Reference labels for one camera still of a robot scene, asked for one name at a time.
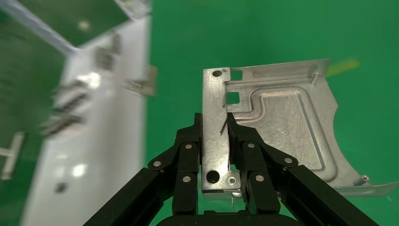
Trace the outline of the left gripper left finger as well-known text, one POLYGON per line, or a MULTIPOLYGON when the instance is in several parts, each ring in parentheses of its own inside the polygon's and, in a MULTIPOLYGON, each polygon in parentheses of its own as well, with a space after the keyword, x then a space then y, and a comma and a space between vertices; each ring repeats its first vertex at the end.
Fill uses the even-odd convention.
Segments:
POLYGON ((160 226, 185 226, 198 214, 198 171, 202 115, 179 129, 172 147, 152 159, 86 223, 87 226, 148 226, 164 201, 173 199, 173 215, 160 226))

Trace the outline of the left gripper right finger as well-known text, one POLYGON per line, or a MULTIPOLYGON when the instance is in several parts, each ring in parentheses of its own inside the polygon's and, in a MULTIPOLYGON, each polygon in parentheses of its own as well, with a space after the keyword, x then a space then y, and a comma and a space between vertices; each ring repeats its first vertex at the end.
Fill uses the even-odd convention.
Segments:
POLYGON ((374 226, 359 210, 293 156, 266 144, 255 128, 227 115, 230 153, 246 209, 277 226, 374 226))

